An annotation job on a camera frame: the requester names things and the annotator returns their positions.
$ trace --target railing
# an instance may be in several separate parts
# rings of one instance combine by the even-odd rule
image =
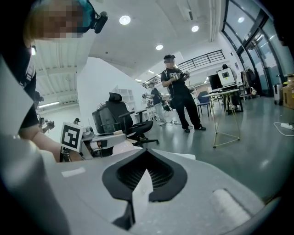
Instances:
[[[200,67],[205,64],[213,63],[216,61],[220,61],[225,59],[222,50],[216,50],[211,53],[204,54],[202,56],[195,57],[191,60],[185,61],[181,64],[178,64],[177,67],[183,72],[189,71],[191,72],[193,69]],[[155,76],[149,79],[147,82],[153,82],[154,84],[158,84],[161,82],[161,78],[159,76]]]

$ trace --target headrest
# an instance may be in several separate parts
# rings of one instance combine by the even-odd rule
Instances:
[[[123,100],[123,98],[121,97],[120,94],[117,93],[109,93],[109,99],[108,101],[115,101],[115,102],[121,102]]]

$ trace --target cardboard box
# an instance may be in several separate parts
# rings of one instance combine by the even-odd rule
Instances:
[[[284,106],[294,109],[294,86],[283,87]]]

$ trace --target chair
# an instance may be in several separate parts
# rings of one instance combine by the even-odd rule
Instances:
[[[200,110],[201,110],[201,115],[202,114],[202,108],[201,106],[204,106],[206,105],[207,107],[207,113],[208,113],[208,117],[209,117],[209,111],[208,111],[208,106],[209,106],[209,109],[210,109],[210,112],[211,112],[211,107],[210,107],[210,102],[209,102],[209,97],[203,97],[205,95],[208,95],[208,92],[207,91],[201,91],[197,97],[197,99],[199,100],[200,104],[197,104],[197,107],[198,107],[198,113],[199,113],[199,107],[200,107]]]
[[[135,133],[129,138],[136,140],[136,145],[139,145],[140,147],[143,147],[142,144],[150,142],[156,142],[159,144],[158,140],[149,140],[144,135],[144,133],[149,131],[153,126],[152,121],[143,122],[142,113],[146,111],[146,109],[136,112],[136,114],[140,115],[140,123],[133,125],[133,120],[130,115],[135,113],[135,111],[129,112],[127,110],[125,103],[122,102],[122,96],[120,94],[112,92],[109,94],[109,100],[105,102],[105,105],[110,110],[115,122],[119,123],[120,130],[122,130],[127,136]]]

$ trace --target cable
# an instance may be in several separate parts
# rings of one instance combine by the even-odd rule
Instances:
[[[277,128],[277,130],[278,130],[282,135],[284,135],[284,136],[289,136],[289,137],[294,137],[294,135],[283,134],[283,133],[279,130],[279,128],[276,126],[276,124],[282,124],[282,123],[274,123],[274,126]]]

